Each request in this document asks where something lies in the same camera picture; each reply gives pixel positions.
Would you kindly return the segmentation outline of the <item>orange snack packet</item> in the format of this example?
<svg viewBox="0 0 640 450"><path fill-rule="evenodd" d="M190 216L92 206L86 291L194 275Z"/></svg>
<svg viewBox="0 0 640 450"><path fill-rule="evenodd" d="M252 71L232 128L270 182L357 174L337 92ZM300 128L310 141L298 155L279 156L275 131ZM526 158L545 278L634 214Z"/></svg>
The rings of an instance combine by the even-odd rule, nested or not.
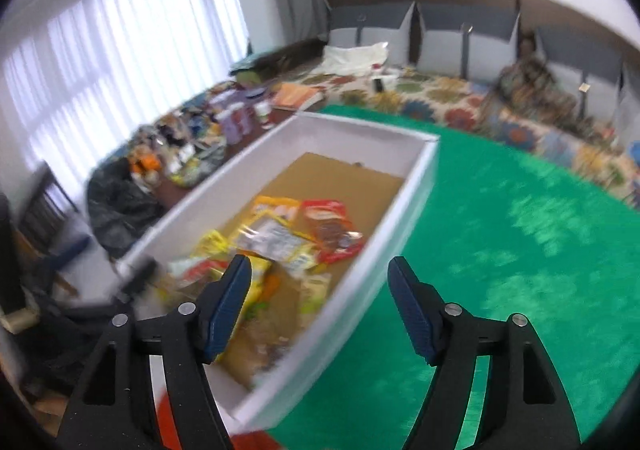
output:
<svg viewBox="0 0 640 450"><path fill-rule="evenodd" d="M250 213L252 215L259 215L268 211L268 213L274 214L280 219L293 222L297 216L301 201L297 199L290 199L289 197L272 197L267 195L259 195L254 199L252 207L250 207Z"/></svg>

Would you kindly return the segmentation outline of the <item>grey cushion far left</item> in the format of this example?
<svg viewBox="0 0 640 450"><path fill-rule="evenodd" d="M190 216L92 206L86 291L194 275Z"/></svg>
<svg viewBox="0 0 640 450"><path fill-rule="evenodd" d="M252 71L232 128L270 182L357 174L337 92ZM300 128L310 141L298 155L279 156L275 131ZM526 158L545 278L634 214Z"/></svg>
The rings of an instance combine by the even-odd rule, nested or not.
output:
<svg viewBox="0 0 640 450"><path fill-rule="evenodd" d="M412 1L383 2L366 6L337 6L330 11L329 45L337 48L373 46L386 42L387 63L409 63Z"/></svg>

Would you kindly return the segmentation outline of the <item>white pillow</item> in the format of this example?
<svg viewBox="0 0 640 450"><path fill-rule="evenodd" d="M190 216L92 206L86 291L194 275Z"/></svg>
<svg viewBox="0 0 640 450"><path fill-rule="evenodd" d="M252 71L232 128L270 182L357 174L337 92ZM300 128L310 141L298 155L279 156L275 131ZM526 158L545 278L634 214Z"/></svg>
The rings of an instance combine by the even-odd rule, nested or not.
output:
<svg viewBox="0 0 640 450"><path fill-rule="evenodd" d="M387 42L353 48L326 46L323 49L322 60L314 72L337 76L364 76L371 72L375 65L384 65L387 59Z"/></svg>

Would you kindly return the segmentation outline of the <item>orange book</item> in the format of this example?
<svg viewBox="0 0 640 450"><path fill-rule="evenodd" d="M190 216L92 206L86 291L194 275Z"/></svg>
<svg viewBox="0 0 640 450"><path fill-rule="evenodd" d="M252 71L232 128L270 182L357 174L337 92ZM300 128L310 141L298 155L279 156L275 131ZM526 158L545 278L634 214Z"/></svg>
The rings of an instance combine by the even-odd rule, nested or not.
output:
<svg viewBox="0 0 640 450"><path fill-rule="evenodd" d="M321 89L306 84L294 84L294 82L282 82L271 97L271 106L278 110L290 110L291 112L303 112L309 107L323 100L324 93Z"/></svg>

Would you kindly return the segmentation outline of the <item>long yellow snack packet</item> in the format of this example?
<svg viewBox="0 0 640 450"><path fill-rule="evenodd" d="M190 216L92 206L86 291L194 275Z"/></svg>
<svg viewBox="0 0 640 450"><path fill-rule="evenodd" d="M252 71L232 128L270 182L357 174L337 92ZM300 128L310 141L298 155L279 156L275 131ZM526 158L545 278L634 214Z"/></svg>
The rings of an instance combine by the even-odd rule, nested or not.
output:
<svg viewBox="0 0 640 450"><path fill-rule="evenodd" d="M293 277L321 265L320 249L316 242L268 211L241 222L229 236L224 236L217 230L207 232L191 254L251 255L278 263Z"/></svg>

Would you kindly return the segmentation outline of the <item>dark patterned cloth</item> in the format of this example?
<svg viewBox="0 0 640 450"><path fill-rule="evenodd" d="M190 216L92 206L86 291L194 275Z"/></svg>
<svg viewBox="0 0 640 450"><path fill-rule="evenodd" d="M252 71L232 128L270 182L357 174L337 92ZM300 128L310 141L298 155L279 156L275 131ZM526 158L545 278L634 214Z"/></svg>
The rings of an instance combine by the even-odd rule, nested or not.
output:
<svg viewBox="0 0 640 450"><path fill-rule="evenodd" d="M516 115L554 126L585 141L592 140L591 118L579 115L575 95L563 90L538 53L536 36L525 34L518 42L518 59L501 72L496 91Z"/></svg>

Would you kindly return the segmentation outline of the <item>white pill bottle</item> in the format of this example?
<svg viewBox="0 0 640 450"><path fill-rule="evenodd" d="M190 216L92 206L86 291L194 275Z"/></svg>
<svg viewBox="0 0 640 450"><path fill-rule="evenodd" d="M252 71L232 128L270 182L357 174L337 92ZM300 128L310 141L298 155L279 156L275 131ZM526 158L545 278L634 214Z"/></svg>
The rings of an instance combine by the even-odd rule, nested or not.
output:
<svg viewBox="0 0 640 450"><path fill-rule="evenodd" d="M260 127L269 129L273 126L271 119L271 106L268 101L262 101L254 105L254 112Z"/></svg>

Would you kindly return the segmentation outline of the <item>black garbage bag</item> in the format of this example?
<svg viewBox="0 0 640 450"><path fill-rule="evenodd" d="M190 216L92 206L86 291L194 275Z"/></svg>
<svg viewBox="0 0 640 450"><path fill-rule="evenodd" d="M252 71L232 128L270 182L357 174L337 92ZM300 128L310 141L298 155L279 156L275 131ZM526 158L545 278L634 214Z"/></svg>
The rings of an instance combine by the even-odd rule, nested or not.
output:
<svg viewBox="0 0 640 450"><path fill-rule="evenodd" d="M86 199L93 236L115 260L165 214L160 202L134 182L126 157L107 159L93 171Z"/></svg>

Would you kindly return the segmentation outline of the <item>white cardboard box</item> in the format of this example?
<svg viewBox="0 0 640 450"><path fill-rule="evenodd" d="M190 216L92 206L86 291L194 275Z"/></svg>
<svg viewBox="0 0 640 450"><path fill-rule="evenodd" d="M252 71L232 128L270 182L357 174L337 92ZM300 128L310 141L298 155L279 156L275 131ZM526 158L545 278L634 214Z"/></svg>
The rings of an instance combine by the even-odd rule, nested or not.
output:
<svg viewBox="0 0 640 450"><path fill-rule="evenodd" d="M298 113L217 169L117 262L148 258L162 314L196 270L245 254L254 281L205 374L230 434L268 430L317 381L385 282L434 187L439 139L361 119Z"/></svg>

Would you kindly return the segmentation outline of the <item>purple canister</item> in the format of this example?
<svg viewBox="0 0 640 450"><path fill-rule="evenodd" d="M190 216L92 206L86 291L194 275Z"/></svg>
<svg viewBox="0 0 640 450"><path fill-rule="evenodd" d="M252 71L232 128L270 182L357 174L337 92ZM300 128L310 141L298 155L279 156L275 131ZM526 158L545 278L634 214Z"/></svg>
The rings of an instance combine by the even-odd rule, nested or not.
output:
<svg viewBox="0 0 640 450"><path fill-rule="evenodd" d="M229 145L235 145L242 141L242 132L235 124L233 112L225 108L216 114L217 123Z"/></svg>

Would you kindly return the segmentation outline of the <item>red fish snack packet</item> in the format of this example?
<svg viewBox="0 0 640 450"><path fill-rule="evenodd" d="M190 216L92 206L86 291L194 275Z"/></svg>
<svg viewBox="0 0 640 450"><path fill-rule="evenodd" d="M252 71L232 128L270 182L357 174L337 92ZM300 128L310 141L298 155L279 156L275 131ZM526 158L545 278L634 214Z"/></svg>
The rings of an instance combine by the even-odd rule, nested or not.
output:
<svg viewBox="0 0 640 450"><path fill-rule="evenodd" d="M346 206L335 199L308 199L302 212L311 236L320 249L320 261L326 265L357 256L364 236L347 214Z"/></svg>

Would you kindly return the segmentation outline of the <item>orange red stool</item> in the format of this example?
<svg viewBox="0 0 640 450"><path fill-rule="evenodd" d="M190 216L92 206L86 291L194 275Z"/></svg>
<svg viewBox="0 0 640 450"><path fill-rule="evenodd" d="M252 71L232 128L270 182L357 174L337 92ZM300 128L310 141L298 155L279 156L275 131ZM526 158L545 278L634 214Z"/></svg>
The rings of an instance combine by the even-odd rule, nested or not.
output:
<svg viewBox="0 0 640 450"><path fill-rule="evenodd" d="M189 407L186 398L163 392L156 404L160 439L168 449L283 449L267 432L229 436L221 418L203 401Z"/></svg>

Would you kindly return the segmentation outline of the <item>floral sofa cover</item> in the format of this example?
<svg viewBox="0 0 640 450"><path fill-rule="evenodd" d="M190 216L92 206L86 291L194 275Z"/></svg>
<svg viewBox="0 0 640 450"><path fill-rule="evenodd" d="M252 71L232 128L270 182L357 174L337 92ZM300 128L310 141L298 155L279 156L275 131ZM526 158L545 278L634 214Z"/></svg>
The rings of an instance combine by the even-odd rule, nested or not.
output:
<svg viewBox="0 0 640 450"><path fill-rule="evenodd" d="M596 184L632 209L639 207L639 168L624 152L611 124L593 122L589 141L516 115L496 91L481 84L419 72L413 67L375 67L364 76L316 74L299 67L284 80L316 87L330 104L367 108L473 133L540 157Z"/></svg>

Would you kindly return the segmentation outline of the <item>wooden chair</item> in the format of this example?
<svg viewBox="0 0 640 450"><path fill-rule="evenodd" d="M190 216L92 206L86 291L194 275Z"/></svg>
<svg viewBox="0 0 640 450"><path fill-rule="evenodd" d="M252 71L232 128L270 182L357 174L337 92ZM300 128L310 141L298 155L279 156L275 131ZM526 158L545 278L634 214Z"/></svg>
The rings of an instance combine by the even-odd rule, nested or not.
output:
<svg viewBox="0 0 640 450"><path fill-rule="evenodd" d="M78 211L49 165L43 163L36 170L14 228L18 255L26 270L44 257L64 254L73 245L64 240L64 233Z"/></svg>

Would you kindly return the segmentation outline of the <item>beige snack packet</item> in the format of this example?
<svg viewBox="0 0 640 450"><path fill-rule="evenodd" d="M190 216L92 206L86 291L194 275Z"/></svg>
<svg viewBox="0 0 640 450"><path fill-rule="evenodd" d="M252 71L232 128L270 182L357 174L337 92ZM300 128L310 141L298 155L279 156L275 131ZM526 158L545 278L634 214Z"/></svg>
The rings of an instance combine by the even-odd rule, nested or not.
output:
<svg viewBox="0 0 640 450"><path fill-rule="evenodd" d="M332 275L311 274L303 278L300 285L298 312L303 315L316 314L326 302Z"/></svg>

